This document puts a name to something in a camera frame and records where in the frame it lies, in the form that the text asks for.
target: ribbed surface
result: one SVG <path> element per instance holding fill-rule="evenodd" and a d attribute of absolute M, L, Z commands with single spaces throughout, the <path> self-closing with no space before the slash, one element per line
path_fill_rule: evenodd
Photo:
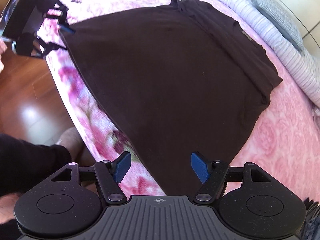
<path fill-rule="evenodd" d="M 21 240 L 31 239 L 26 236 Z M 194 205 L 186 196 L 133 196 L 125 205 L 107 208 L 97 224 L 69 239 L 245 240 L 247 238 L 226 228 L 213 209 Z M 297 237 L 292 236 L 287 240 L 297 240 Z"/>
<path fill-rule="evenodd" d="M 252 0 L 219 0 L 235 11 L 275 52 L 297 85 L 320 108 L 320 60 L 300 54 L 252 4 Z"/>

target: pink floral blanket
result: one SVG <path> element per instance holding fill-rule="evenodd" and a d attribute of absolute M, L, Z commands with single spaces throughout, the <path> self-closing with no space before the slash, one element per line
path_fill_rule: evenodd
<path fill-rule="evenodd" d="M 75 23 L 117 11 L 168 4 L 171 0 L 61 0 L 69 7 L 68 21 Z M 283 82 L 271 93 L 271 104 L 260 116 L 247 143 L 231 165 L 255 162 L 300 198 L 320 199 L 320 132 L 312 105 L 270 47 L 229 7 L 218 0 L 201 0 L 237 20 L 261 44 Z M 62 44 L 54 20 L 45 20 L 38 33 L 44 40 Z M 134 154 L 132 147 L 84 85 L 68 52 L 58 50 L 46 58 L 61 98 L 97 161 L 114 160 L 124 150 L 133 153 L 132 166 L 120 184 L 127 196 L 163 195 L 164 192 Z M 239 187 L 230 183 L 228 190 Z"/>

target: clothing tag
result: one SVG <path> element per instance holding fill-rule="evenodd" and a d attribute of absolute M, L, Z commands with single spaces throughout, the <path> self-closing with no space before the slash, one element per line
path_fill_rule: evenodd
<path fill-rule="evenodd" d="M 247 36 L 247 38 L 248 38 L 250 41 L 252 41 L 252 38 L 251 38 L 245 31 L 242 31 L 242 33 L 243 33 L 245 36 Z"/>

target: black pants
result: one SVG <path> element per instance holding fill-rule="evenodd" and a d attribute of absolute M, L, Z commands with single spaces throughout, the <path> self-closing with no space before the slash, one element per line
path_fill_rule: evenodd
<path fill-rule="evenodd" d="M 63 146 L 34 145 L 0 134 L 0 196 L 25 193 L 69 162 L 71 156 Z M 1 240 L 20 235 L 15 220 L 0 225 Z"/>

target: pink blanket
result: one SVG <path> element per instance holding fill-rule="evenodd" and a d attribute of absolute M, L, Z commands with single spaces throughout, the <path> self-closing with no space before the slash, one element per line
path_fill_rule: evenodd
<path fill-rule="evenodd" d="M 69 23 L 131 8 L 170 3 L 170 0 L 61 1 L 69 7 Z M 320 199 L 320 173 L 317 172 L 320 166 L 320 132 L 313 122 L 310 101 L 270 47 L 234 11 L 218 0 L 201 1 L 237 20 L 245 32 L 264 47 L 283 79 L 271 93 L 269 108 L 261 114 L 250 138 L 231 165 L 255 162 L 300 198 Z M 38 34 L 46 41 L 63 44 L 54 20 L 46 20 Z M 47 62 L 61 98 L 95 159 L 114 160 L 124 150 L 133 153 L 127 138 L 97 107 L 68 52 L 51 52 Z M 133 155 L 132 166 L 120 186 L 127 196 L 164 194 L 136 155 Z M 230 183 L 228 190 L 238 186 L 238 183 Z"/>

